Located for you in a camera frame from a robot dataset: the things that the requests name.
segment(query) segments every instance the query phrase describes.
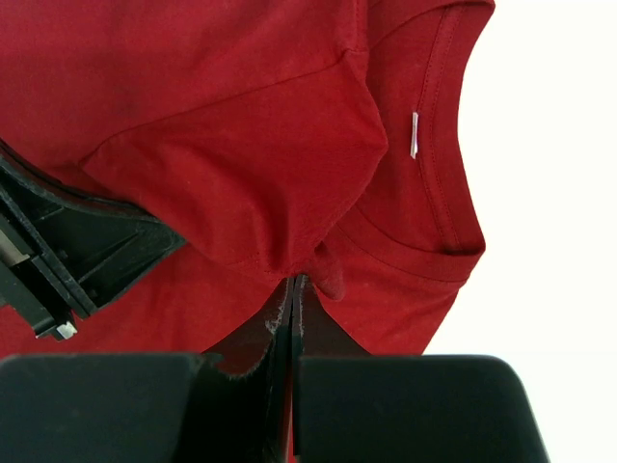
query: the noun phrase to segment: white background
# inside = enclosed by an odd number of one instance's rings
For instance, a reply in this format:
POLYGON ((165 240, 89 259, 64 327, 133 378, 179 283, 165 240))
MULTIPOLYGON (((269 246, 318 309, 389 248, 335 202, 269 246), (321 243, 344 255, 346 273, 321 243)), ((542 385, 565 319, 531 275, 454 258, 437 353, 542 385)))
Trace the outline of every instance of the white background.
POLYGON ((461 100, 487 253, 427 352, 510 363, 553 463, 617 462, 616 24, 617 1, 498 1, 461 100))

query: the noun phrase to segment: black mechanical part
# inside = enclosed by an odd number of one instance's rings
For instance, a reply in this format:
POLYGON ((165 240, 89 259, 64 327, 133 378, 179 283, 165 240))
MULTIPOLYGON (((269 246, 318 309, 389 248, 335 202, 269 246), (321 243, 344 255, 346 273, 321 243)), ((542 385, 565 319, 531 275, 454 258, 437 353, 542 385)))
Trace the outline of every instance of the black mechanical part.
POLYGON ((76 333, 184 240, 132 204, 48 177, 0 140, 0 303, 37 337, 76 333))
POLYGON ((371 357, 323 311, 307 277, 281 282, 202 355, 0 363, 0 454, 8 463, 281 463, 292 391, 302 463, 548 463, 505 363, 371 357))

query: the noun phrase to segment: white tag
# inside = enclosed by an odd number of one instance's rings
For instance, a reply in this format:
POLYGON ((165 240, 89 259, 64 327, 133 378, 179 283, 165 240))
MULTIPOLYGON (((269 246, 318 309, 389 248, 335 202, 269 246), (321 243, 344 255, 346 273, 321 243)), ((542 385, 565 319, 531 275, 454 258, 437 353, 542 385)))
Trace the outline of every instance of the white tag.
POLYGON ((417 120, 419 118, 419 115, 414 112, 412 114, 412 146, 411 146, 411 152, 410 155, 412 156, 413 159, 416 159, 416 155, 417 155, 417 120))

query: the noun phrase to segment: red fabric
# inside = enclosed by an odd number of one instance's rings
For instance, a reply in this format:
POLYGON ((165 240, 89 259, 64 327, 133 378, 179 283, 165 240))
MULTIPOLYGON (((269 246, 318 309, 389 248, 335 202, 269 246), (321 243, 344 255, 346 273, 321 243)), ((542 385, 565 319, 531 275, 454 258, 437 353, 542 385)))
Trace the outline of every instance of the red fabric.
POLYGON ((0 355, 203 351, 299 272, 368 350, 421 352, 484 247, 456 122, 491 11, 451 0, 0 6, 0 136, 190 243, 72 340, 33 340, 0 310, 0 355))

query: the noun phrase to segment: clothing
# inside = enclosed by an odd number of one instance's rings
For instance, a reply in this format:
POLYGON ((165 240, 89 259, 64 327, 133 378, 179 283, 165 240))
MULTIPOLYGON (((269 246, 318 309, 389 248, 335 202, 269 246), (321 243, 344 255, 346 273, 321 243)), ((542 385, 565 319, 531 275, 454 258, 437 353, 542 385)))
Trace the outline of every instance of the clothing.
POLYGON ((34 340, 0 310, 0 355, 203 351, 301 272, 366 349, 421 352, 484 249, 456 119, 492 8, 0 7, 0 136, 50 175, 139 204, 189 242, 71 340, 34 340))

